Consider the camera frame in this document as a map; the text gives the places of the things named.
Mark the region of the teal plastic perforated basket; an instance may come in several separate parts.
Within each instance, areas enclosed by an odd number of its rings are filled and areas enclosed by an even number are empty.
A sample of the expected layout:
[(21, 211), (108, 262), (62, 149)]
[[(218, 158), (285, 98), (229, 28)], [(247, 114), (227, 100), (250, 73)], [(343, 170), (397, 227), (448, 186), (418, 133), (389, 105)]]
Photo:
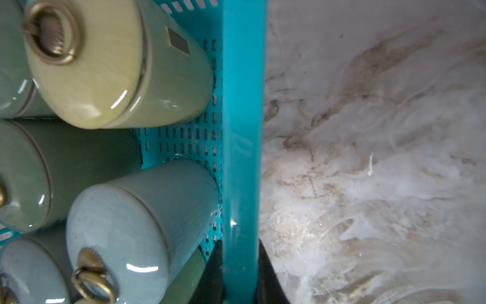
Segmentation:
[[(140, 149), (141, 168), (136, 172), (178, 159), (192, 160), (209, 171), (218, 186), (219, 206), (214, 223), (197, 249), (207, 264), (215, 243), (222, 240), (223, 303), (255, 303), (267, 4), (265, 1), (154, 2), (206, 52), (213, 72), (213, 92), (205, 111), (195, 119), (159, 127), (124, 129), (131, 131)], [(56, 114), (1, 118), (1, 121), (25, 119), (52, 119), (69, 124)], [(68, 214), (65, 219), (40, 229), (67, 225)], [(1, 240), (1, 247), (27, 234), (3, 225), (1, 230), (13, 233), (12, 238)]]

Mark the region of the yellow-green tea canister back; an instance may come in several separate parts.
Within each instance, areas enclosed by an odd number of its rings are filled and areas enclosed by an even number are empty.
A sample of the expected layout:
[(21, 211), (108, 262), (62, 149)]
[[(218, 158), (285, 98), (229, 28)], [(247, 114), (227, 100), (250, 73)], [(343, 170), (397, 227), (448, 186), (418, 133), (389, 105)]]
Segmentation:
[(154, 1), (28, 1), (22, 25), (40, 95), (73, 126), (178, 124), (210, 102), (206, 52)]

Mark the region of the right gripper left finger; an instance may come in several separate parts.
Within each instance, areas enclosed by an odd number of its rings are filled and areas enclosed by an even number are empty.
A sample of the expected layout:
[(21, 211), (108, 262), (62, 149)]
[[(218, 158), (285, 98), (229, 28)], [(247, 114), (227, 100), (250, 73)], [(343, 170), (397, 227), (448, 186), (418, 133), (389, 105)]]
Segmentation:
[(224, 301), (223, 242), (218, 240), (189, 304), (222, 304)]

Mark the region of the olive green tea canister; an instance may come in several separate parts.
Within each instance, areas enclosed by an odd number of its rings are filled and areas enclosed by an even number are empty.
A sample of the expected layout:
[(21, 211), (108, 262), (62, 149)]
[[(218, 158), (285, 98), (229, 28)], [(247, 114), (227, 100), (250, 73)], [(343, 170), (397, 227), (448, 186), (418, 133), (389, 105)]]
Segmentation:
[(130, 130), (85, 130), (60, 120), (1, 121), (1, 225), (28, 233), (67, 217), (89, 186), (141, 168)]

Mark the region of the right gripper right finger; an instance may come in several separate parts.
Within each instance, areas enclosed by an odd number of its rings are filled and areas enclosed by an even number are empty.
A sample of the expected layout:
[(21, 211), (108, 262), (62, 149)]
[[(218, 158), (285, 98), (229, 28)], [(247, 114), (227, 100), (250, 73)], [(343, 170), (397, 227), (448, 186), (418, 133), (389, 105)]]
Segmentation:
[(255, 294), (256, 304), (290, 304), (270, 258), (261, 240), (259, 240), (258, 282)]

